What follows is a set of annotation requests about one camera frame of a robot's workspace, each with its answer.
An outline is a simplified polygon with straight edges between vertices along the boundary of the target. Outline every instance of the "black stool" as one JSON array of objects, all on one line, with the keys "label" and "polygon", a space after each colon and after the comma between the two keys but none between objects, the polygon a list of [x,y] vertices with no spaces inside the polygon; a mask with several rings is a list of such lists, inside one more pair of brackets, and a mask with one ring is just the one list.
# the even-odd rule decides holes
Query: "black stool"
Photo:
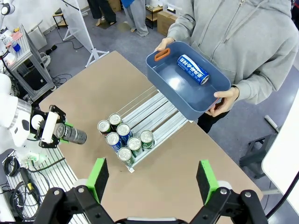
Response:
[{"label": "black stool", "polygon": [[[248,167],[255,174],[255,179],[265,176],[263,171],[259,172],[258,170],[261,170],[262,161],[272,146],[276,136],[277,134],[270,134],[263,138],[251,141],[246,154],[239,161],[240,167]],[[262,146],[259,149],[254,150],[254,144],[257,142],[261,143]]]}]

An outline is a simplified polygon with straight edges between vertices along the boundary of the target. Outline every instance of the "blue can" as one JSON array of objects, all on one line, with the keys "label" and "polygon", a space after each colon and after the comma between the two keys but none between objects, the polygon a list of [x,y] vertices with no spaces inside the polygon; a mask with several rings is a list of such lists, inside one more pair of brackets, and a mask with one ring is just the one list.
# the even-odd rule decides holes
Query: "blue can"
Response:
[{"label": "blue can", "polygon": [[107,135],[106,142],[116,153],[123,147],[120,137],[115,132],[111,132]]},{"label": "blue can", "polygon": [[127,124],[118,125],[116,132],[120,136],[121,141],[125,146],[127,145],[129,138],[133,136],[129,125]]},{"label": "blue can", "polygon": [[182,55],[179,57],[177,64],[200,85],[206,83],[210,77],[210,75],[203,68],[199,67],[187,55]]}]

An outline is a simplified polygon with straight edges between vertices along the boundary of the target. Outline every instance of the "shoe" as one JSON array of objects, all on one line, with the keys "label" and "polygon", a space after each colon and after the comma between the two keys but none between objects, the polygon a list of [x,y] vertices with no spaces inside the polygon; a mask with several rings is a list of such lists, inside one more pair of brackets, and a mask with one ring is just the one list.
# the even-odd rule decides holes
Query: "shoe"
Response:
[{"label": "shoe", "polygon": [[100,24],[101,24],[101,19],[98,19],[98,21],[95,25],[98,27]]}]

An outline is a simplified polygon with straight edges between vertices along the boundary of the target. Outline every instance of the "orange handle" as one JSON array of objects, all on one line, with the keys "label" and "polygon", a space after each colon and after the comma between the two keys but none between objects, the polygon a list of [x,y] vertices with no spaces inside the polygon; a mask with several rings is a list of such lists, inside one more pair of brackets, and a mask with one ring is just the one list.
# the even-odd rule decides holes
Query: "orange handle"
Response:
[{"label": "orange handle", "polygon": [[161,60],[162,58],[165,58],[170,54],[170,48],[166,48],[165,50],[162,50],[158,54],[155,55],[155,62]]}]

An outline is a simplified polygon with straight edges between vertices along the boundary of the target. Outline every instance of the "wooden table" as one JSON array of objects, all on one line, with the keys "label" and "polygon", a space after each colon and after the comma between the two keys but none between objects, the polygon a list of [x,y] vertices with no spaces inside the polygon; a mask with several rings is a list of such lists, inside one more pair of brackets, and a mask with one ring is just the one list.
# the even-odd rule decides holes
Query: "wooden table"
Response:
[{"label": "wooden table", "polygon": [[[117,52],[80,72],[40,106],[55,104],[76,128],[87,133],[84,145],[63,144],[61,151],[78,178],[106,157],[110,177],[102,204],[114,221],[125,217],[177,217],[190,221],[203,206],[196,181],[199,160],[208,159],[218,180],[235,192],[259,188],[196,124],[187,123],[129,173],[97,130],[97,123],[150,88],[146,77]],[[219,224],[231,223],[222,217]]]}]

